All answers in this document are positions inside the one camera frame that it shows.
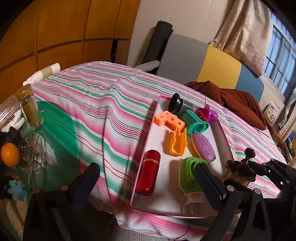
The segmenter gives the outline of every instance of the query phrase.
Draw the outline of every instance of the white tray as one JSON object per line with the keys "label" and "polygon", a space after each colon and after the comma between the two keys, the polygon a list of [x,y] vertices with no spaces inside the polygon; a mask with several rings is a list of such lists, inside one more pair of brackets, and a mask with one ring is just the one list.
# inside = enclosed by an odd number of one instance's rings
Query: white tray
{"label": "white tray", "polygon": [[[168,110],[169,102],[169,97],[160,96],[154,117]],[[198,157],[198,155],[192,146],[191,136],[189,135],[187,135],[188,145],[184,155],[178,157],[169,155],[172,131],[166,126],[156,125],[154,123],[154,117],[138,169],[130,206],[148,213],[172,217],[203,218],[216,216],[217,212],[208,203],[195,206],[194,211],[191,211],[188,206],[184,205],[186,198],[179,187],[180,160],[191,156]],[[209,140],[216,154],[216,160],[209,164],[210,171],[222,180],[223,173],[226,169],[226,161],[233,159],[233,157],[219,121],[211,122],[209,128],[203,132],[203,135]],[[160,166],[153,194],[151,196],[141,196],[135,193],[135,188],[144,154],[148,150],[157,150],[160,153]]]}

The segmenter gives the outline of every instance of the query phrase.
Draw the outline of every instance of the brown blanket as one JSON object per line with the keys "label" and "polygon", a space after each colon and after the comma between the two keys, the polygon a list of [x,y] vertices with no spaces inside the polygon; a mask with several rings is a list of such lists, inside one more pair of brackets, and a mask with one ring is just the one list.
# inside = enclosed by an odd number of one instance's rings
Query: brown blanket
{"label": "brown blanket", "polygon": [[251,126],[259,130],[266,130],[263,113],[250,93],[234,89],[221,89],[209,80],[207,82],[192,81],[185,84],[185,86],[226,107]]}

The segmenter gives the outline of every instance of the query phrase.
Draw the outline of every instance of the orange ball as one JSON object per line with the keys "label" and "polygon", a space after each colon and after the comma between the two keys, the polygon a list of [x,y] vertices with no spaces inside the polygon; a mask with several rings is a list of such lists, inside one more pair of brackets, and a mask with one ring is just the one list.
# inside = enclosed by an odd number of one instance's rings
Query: orange ball
{"label": "orange ball", "polygon": [[15,167],[20,163],[20,151],[15,144],[8,142],[1,149],[1,159],[8,167]]}

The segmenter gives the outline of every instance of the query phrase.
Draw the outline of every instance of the purple plastic toy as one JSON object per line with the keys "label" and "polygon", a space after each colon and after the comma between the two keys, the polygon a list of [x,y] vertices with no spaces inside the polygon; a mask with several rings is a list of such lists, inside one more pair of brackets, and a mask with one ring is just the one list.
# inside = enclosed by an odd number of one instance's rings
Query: purple plastic toy
{"label": "purple plastic toy", "polygon": [[200,158],[206,160],[207,162],[211,162],[216,159],[212,145],[203,134],[195,132],[192,135],[192,145]]}
{"label": "purple plastic toy", "polygon": [[198,108],[198,110],[201,111],[209,121],[218,120],[218,113],[211,110],[208,104],[206,104],[203,108]]}

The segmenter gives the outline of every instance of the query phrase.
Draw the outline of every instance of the floor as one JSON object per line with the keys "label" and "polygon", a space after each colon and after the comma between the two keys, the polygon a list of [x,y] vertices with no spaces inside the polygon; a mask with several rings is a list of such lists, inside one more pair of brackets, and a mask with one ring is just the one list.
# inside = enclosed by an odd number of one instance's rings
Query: floor
{"label": "floor", "polygon": [[77,219],[82,227],[87,231],[91,241],[169,241],[164,237],[152,237],[143,235],[118,226],[114,215],[98,211],[91,203],[80,210]]}

